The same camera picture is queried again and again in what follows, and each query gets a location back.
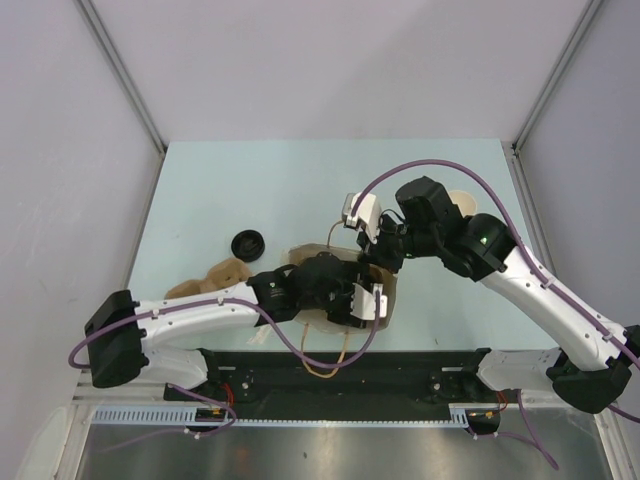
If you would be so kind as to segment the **kraft paper takeout bag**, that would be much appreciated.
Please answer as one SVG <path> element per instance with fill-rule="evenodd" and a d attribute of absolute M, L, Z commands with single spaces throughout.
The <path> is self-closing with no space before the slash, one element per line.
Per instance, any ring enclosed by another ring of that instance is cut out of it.
<path fill-rule="evenodd" d="M 366 264 L 360 254 L 323 243 L 295 246 L 283 255 L 295 267 L 289 273 L 299 300 L 296 321 L 304 325 L 299 350 L 305 351 L 311 329 L 343 338 L 335 363 L 320 364 L 308 356 L 303 367 L 311 375 L 328 379 L 359 359 L 375 337 L 384 331 L 396 303 L 397 276 L 377 265 Z"/>

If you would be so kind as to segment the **brown pulp cup carrier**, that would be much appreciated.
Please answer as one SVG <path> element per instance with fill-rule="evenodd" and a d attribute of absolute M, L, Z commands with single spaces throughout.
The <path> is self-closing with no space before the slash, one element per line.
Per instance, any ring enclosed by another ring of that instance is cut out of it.
<path fill-rule="evenodd" d="M 245 262 L 231 257 L 211 267 L 202 279 L 186 280 L 172 287 L 164 298 L 170 300 L 223 290 L 245 282 L 251 276 Z"/>

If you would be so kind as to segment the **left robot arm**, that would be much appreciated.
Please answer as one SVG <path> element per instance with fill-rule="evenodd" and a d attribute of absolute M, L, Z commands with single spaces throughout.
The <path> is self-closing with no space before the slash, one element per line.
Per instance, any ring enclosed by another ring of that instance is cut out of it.
<path fill-rule="evenodd" d="M 176 348 L 172 341 L 264 324 L 282 336 L 280 323 L 305 311 L 378 328 L 386 302 L 365 265 L 321 252 L 213 293 L 138 302 L 130 291 L 116 291 L 86 323 L 79 346 L 88 353 L 84 367 L 95 388 L 146 378 L 176 384 L 207 400 L 219 392 L 220 374 L 210 368 L 203 350 Z"/>

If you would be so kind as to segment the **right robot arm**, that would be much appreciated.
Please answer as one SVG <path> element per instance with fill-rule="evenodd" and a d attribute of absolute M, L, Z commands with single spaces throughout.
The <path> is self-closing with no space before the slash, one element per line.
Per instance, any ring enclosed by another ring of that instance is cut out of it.
<path fill-rule="evenodd" d="M 395 194 L 401 216 L 394 221 L 377 197 L 360 192 L 346 201 L 345 224 L 358 230 L 361 259 L 392 272 L 404 261 L 436 257 L 450 272 L 478 282 L 524 312 L 556 343 L 549 350 L 483 350 L 463 373 L 461 388 L 473 401 L 495 391 L 553 392 L 572 407 L 597 414 L 624 392 L 631 355 L 639 353 L 639 329 L 600 317 L 553 277 L 508 226 L 472 213 L 445 187 L 421 177 Z"/>

